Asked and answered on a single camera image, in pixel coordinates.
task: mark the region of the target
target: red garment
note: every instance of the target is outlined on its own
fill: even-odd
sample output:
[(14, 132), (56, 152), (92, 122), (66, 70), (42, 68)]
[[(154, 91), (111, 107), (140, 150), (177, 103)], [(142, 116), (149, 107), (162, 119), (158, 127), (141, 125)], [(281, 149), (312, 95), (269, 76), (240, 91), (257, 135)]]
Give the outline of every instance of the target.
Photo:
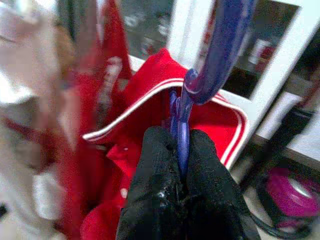
[[(106, 2), (102, 9), (105, 16), (103, 43), (96, 36), (91, 51), (70, 74), (79, 104), (79, 112), (74, 113), (77, 117), (73, 118), (78, 122), (72, 124), (76, 124), (79, 131), (74, 155), (59, 169), (66, 190), (59, 228), (68, 239), (74, 240), (81, 238), (80, 228), (90, 210), (103, 202), (105, 181), (113, 174), (105, 152), (85, 141), (82, 135), (96, 128), (100, 100), (110, 97), (112, 103), (120, 102), (119, 80), (131, 78), (123, 23), (115, 1)], [(109, 112), (108, 116), (114, 114), (117, 112)]]
[[(115, 239), (120, 210), (125, 204), (127, 189), (139, 161), (144, 132), (148, 127), (162, 125), (163, 120), (168, 119), (169, 89), (181, 89), (186, 71), (166, 49), (160, 50), (149, 57), (130, 79), (120, 95), (122, 104), (112, 105), (111, 111), (121, 114), (104, 129), (83, 136), (92, 144), (108, 147), (102, 176), (99, 169), (92, 174), (96, 178), (104, 178), (104, 186), (99, 188), (102, 190), (100, 205), (86, 216), (81, 226), (83, 239)], [(218, 157), (228, 169), (233, 165), (248, 132), (244, 112), (219, 94), (205, 105), (193, 106), (189, 126), (209, 135), (215, 142)], [(101, 158), (91, 156), (85, 160), (90, 171), (89, 165), (101, 161)]]

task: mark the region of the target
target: purple hanger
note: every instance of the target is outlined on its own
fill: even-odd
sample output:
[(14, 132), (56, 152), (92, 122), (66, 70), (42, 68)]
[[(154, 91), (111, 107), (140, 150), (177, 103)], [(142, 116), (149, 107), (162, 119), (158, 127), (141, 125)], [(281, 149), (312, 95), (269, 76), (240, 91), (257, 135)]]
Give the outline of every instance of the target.
[(213, 35), (202, 70), (199, 74), (195, 69), (186, 73), (180, 97), (175, 90), (170, 93), (170, 132), (177, 138), (178, 165), (183, 179), (188, 171), (188, 120), (192, 105), (206, 103), (225, 84), (238, 58), (255, 5), (256, 0), (218, 1)]

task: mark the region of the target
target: beige fabric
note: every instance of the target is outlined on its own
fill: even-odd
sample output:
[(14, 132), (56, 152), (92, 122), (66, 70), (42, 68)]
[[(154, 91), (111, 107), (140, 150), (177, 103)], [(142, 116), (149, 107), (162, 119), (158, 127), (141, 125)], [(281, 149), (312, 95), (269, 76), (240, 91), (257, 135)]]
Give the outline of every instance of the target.
[[(0, 38), (0, 114), (10, 113), (13, 121), (43, 131), (48, 127), (55, 128), (57, 124), (62, 78), (57, 57), (55, 16), (39, 7), (38, 20), (34, 28), (29, 28), (32, 31), (17, 38), (13, 35), (10, 40), (6, 36)], [(0, 22), (3, 21), (5, 19), (0, 15)], [(0, 34), (13, 33), (14, 27), (10, 25)], [(37, 100), (37, 104), (28, 109), (25, 104), (31, 99)], [(47, 186), (51, 188), (55, 181), (46, 173), (35, 176), (35, 171), (29, 167), (37, 168), (37, 160), (44, 157), (41, 147), (33, 147), (35, 152), (30, 153), (21, 148), (22, 145), (25, 145), (22, 136), (0, 121), (0, 191), (6, 195), (23, 240), (49, 239), (54, 233), (53, 222), (40, 217), (37, 211), (49, 219), (57, 217), (56, 212), (47, 208), (55, 198), (50, 196), (52, 191)], [(49, 199), (42, 205), (39, 204), (41, 193)]]

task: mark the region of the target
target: blue handle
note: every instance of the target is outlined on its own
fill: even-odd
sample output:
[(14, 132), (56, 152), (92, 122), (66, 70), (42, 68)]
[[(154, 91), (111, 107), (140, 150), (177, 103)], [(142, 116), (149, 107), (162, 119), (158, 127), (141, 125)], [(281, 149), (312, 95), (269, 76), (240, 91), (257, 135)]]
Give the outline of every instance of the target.
[(256, 0), (219, 0), (213, 35), (198, 78), (185, 83), (190, 98), (204, 104), (225, 84), (236, 63)]
[(189, 116), (194, 103), (204, 104), (225, 84), (236, 63), (238, 51), (254, 12), (256, 0), (219, 0), (213, 37), (204, 66), (198, 75), (190, 69), (181, 97), (170, 93), (170, 132), (177, 138), (178, 165), (186, 178), (189, 157)]

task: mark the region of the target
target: white cloth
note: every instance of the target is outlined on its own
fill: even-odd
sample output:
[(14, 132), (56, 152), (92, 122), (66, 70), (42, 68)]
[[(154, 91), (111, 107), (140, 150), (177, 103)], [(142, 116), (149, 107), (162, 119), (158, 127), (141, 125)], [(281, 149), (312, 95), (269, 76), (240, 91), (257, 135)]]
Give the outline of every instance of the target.
[[(0, 4), (0, 113), (8, 113), (13, 105), (22, 106), (31, 97), (47, 99), (44, 105), (50, 109), (60, 77), (54, 16), (37, 6), (36, 19), (25, 21), (1, 7)], [(10, 113), (10, 119), (29, 126), (23, 113)], [(54, 233), (53, 222), (48, 219), (56, 219), (59, 213), (54, 210), (53, 197), (40, 205), (39, 197), (55, 192), (52, 187), (57, 187), (56, 180), (49, 173), (34, 176), (28, 167), (33, 159), (18, 156), (21, 149), (16, 147), (21, 139), (0, 121), (0, 191), (6, 195), (23, 239), (46, 240)]]

